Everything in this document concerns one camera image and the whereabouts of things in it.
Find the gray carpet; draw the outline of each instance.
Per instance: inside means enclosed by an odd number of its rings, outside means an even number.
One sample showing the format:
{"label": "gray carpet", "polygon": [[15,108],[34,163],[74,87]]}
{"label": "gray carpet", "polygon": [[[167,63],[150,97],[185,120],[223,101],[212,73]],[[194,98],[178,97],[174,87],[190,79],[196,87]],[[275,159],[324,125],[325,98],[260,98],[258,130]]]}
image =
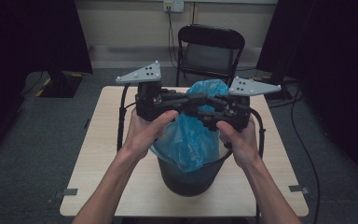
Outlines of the gray carpet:
{"label": "gray carpet", "polygon": [[[117,76],[135,69],[95,69],[85,75],[73,99],[38,98],[47,75],[25,95],[16,120],[0,144],[0,223],[70,223],[60,214],[61,193],[66,189],[76,163],[101,89],[116,85]],[[161,68],[164,86],[173,86],[175,70]],[[255,70],[239,72],[252,77]],[[40,73],[28,76],[26,87],[38,80]],[[182,86],[199,80],[189,76]],[[294,92],[296,84],[289,85]],[[270,105],[288,101],[270,101]],[[304,223],[312,223],[317,189],[310,162],[294,132],[290,105],[271,108],[271,112],[289,159],[305,195],[310,214]],[[303,98],[296,103],[294,120],[307,146],[321,182],[321,204],[318,223],[358,223],[358,170],[350,158],[324,134],[324,126]]]}

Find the blue plastic bag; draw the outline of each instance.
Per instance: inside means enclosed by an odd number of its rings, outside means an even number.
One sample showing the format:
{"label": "blue plastic bag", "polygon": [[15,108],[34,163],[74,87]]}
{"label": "blue plastic bag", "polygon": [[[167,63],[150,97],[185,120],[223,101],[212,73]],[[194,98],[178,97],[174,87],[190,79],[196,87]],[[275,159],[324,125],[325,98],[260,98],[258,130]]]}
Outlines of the blue plastic bag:
{"label": "blue plastic bag", "polygon": [[[186,93],[203,92],[210,96],[228,95],[227,85],[220,79],[196,82]],[[208,105],[200,110],[214,111]],[[159,158],[176,164],[182,171],[199,169],[219,159],[219,133],[211,132],[197,118],[181,113],[164,129],[164,134],[150,148]]]}

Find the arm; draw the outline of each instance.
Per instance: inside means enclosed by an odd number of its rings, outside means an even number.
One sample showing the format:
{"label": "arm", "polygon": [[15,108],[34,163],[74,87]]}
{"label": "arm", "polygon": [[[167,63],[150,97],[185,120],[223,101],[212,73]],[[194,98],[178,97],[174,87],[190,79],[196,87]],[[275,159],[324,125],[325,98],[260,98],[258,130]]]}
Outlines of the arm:
{"label": "arm", "polygon": [[112,223],[133,169],[146,156],[153,142],[162,135],[164,126],[176,116],[176,111],[167,111],[152,122],[147,122],[138,117],[135,110],[132,111],[126,142],[73,223]]}
{"label": "arm", "polygon": [[241,133],[224,121],[217,122],[216,126],[220,139],[224,143],[231,142],[235,162],[245,172],[266,223],[301,223],[258,155],[253,119]]}

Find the hand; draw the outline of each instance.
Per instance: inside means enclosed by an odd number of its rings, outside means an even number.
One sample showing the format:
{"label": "hand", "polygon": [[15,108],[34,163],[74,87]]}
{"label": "hand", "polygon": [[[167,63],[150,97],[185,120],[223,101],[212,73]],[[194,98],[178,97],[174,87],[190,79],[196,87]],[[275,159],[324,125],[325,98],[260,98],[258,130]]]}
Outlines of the hand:
{"label": "hand", "polygon": [[238,133],[225,121],[217,122],[216,126],[220,130],[220,140],[223,143],[231,143],[235,162],[242,169],[260,159],[255,137],[255,121],[252,117],[249,118],[247,128],[243,129],[241,133]]}
{"label": "hand", "polygon": [[178,116],[175,110],[166,111],[155,120],[149,122],[132,110],[130,128],[123,149],[129,150],[138,160],[144,158],[147,150],[163,134],[164,126]]}

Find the black curtain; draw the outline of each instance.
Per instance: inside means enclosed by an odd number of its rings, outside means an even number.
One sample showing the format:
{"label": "black curtain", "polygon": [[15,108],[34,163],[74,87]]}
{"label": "black curtain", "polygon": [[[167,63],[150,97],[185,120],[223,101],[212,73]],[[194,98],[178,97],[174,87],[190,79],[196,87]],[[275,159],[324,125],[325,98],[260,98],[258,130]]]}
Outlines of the black curtain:
{"label": "black curtain", "polygon": [[257,68],[297,77],[358,165],[358,0],[279,0]]}
{"label": "black curtain", "polygon": [[73,0],[0,0],[0,124],[26,77],[49,68],[92,73]]}

